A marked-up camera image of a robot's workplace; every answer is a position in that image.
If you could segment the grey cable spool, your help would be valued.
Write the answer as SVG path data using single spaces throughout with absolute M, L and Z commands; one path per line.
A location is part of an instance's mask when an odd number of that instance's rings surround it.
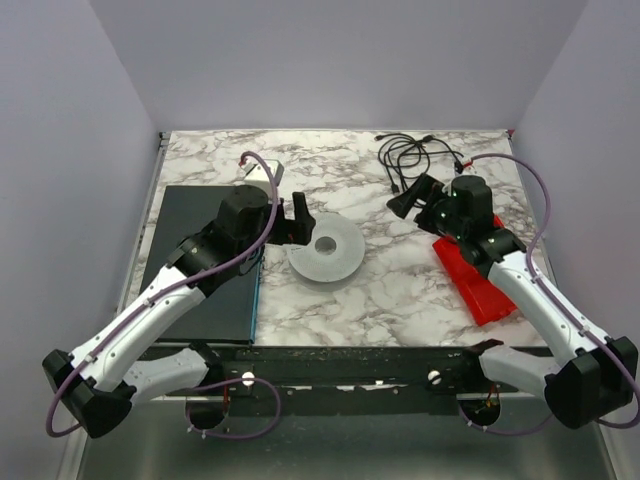
M 346 280 L 361 266 L 366 244 L 356 223 L 337 213 L 320 213 L 306 246 L 287 249 L 293 271 L 319 284 Z

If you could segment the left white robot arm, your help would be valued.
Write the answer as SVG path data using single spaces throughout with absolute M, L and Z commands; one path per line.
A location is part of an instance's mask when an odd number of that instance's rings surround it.
M 206 347 L 187 347 L 161 360 L 141 355 L 177 320 L 242 273 L 242 265 L 266 244 L 310 243 L 316 225 L 302 192 L 292 195 L 294 216 L 283 201 L 257 186 L 229 188 L 215 217 L 181 240 L 139 296 L 100 332 L 70 352 L 54 349 L 43 361 L 54 392 L 45 420 L 49 436 L 56 408 L 75 419 L 92 439 L 113 431 L 141 402 L 177 390 L 197 389 L 217 370 Z

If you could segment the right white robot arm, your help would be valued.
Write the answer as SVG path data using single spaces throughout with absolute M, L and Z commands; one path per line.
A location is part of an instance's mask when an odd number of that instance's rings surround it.
M 419 229 L 452 241 L 463 261 L 515 304 L 551 354 L 536 357 L 486 341 L 475 351 L 482 375 L 541 398 L 564 426 L 578 429 L 639 398 L 639 352 L 626 337 L 593 324 L 537 267 L 524 243 L 498 223 L 485 180 L 462 175 L 444 184 L 421 174 L 387 207 L 412 208 Z

